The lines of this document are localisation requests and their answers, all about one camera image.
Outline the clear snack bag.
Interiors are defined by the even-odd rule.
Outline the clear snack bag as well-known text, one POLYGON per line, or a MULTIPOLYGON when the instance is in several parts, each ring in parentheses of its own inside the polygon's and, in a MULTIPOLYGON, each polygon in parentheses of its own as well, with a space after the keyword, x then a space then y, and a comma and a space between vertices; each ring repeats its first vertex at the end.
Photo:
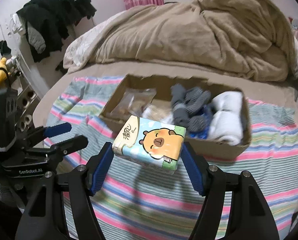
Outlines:
POLYGON ((142 117, 144 110, 156 96, 156 89, 131 89, 125 93, 117 106, 109 113, 113 119, 127 120, 131 115, 142 117))

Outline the white socks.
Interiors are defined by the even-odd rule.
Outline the white socks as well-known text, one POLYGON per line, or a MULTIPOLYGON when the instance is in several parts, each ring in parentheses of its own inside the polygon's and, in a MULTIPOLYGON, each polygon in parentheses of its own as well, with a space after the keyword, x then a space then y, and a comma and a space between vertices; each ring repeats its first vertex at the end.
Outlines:
POLYGON ((208 139, 236 146, 243 139, 241 122, 242 92, 226 91, 212 99, 215 114, 210 123, 208 139))

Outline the capybara tissue pack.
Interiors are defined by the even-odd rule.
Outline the capybara tissue pack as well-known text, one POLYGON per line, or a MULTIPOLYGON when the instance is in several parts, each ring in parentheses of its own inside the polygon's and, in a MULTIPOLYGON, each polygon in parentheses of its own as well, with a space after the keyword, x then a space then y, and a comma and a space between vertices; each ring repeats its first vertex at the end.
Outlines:
POLYGON ((174 174, 186 128, 130 116, 112 143, 118 157, 167 174, 174 174))

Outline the blue tissue pack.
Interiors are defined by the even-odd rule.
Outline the blue tissue pack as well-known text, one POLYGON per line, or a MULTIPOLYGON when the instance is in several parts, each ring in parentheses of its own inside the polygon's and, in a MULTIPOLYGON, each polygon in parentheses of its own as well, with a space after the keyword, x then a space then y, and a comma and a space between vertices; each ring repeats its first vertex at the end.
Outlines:
POLYGON ((214 111, 209 103, 190 119, 188 136, 195 139, 206 139, 213 116, 214 111))

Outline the grey dotted socks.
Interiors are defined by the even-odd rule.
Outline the grey dotted socks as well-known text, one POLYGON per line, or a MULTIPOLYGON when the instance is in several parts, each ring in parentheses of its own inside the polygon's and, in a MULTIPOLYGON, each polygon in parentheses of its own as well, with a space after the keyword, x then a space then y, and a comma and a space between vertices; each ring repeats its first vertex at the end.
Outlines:
POLYGON ((190 119, 211 100, 211 92, 201 87, 185 89, 180 83, 171 87, 173 122, 189 131, 190 119))

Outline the white shelf rack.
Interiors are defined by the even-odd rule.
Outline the white shelf rack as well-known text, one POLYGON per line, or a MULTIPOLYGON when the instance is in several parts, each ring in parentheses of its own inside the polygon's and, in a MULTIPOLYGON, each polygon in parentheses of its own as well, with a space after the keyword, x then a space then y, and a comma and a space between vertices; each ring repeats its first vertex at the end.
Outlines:
POLYGON ((18 92, 16 130, 24 132, 34 127, 33 113, 40 99, 22 72, 18 56, 11 56, 7 60, 7 69, 10 72, 10 79, 13 81, 12 88, 18 92))

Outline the striped colourful towel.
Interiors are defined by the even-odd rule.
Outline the striped colourful towel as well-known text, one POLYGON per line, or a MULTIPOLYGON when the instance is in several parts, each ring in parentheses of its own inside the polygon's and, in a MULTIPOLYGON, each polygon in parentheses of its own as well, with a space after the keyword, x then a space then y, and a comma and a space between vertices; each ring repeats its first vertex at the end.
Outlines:
MULTIPOLYGON (((99 118, 121 81, 111 77, 72 77, 55 85, 37 108, 46 126, 69 122, 70 132, 46 139, 45 146, 85 135, 88 146, 65 157, 66 172, 85 164, 112 131, 99 118)), ((270 207, 280 238, 292 224, 298 202, 298 126, 294 111, 261 101, 249 101, 250 146, 232 161, 209 159, 225 172, 249 171, 270 207)), ((174 174, 114 158, 101 191, 91 203, 107 239, 187 239, 200 213, 203 198, 193 189, 182 163, 174 174)))

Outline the white floral quilt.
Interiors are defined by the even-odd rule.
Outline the white floral quilt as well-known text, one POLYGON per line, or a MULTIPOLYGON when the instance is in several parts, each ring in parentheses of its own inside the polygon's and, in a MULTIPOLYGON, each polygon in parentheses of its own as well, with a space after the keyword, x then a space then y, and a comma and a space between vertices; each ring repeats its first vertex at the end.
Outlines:
POLYGON ((95 42, 100 33, 109 25, 114 19, 123 14, 125 11, 118 12, 107 20, 96 25, 80 37, 76 38, 66 49, 63 67, 68 73, 77 72, 85 67, 89 62, 95 42))

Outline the brown cardboard box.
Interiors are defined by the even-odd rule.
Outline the brown cardboard box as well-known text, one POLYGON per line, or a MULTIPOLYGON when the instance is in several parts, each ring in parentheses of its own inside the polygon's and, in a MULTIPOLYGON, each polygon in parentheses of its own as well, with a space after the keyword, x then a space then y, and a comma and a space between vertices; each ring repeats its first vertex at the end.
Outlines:
MULTIPOLYGON (((99 117, 114 133, 118 133, 123 127, 125 121, 121 119, 113 119, 109 116, 109 114, 120 102, 126 89, 131 88, 143 90, 148 88, 155 88, 157 93, 153 101, 161 105, 167 105, 167 103, 170 102, 172 98, 171 87, 177 83, 183 85, 185 89, 198 86, 202 89, 209 90, 213 97, 226 92, 227 90, 243 92, 242 89, 237 87, 221 83, 212 83, 207 78, 199 78, 193 76, 186 79, 179 76, 137 76, 128 74, 118 84, 116 90, 113 92, 110 99, 99 114, 99 117)), ((248 101, 245 97, 242 98, 242 114, 246 118, 247 127, 245 131, 243 131, 242 142, 237 146, 230 146, 226 142, 216 142, 209 139, 193 139, 190 137, 185 137, 185 141, 189 142, 195 152, 199 155, 221 160, 235 159, 249 147, 252 140, 249 106, 248 101)))

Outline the bag of cotton swabs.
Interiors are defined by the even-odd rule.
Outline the bag of cotton swabs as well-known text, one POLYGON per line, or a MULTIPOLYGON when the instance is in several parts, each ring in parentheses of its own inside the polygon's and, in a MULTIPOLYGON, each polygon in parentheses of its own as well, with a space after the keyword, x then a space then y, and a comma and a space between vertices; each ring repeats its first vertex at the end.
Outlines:
POLYGON ((142 113, 145 119, 162 122, 164 124, 173 124, 173 113, 168 106, 157 106, 149 104, 142 113))

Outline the pile of black clothes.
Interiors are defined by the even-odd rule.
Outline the pile of black clothes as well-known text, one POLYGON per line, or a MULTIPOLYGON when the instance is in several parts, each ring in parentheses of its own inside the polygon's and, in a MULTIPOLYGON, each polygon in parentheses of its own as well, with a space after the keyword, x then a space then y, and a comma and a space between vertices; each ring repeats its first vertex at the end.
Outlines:
POLYGON ((91 0, 30 0, 16 14, 24 23, 33 61, 40 62, 61 51, 68 26, 91 19, 95 12, 91 0))

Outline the beige fleece blanket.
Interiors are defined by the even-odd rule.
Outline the beige fleece blanket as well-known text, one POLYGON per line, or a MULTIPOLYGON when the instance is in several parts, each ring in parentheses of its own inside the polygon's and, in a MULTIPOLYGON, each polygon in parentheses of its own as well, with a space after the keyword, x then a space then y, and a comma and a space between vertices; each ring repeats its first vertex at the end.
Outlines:
POLYGON ((298 77, 291 25, 272 0, 139 5, 100 33, 88 63, 201 65, 255 81, 298 77))

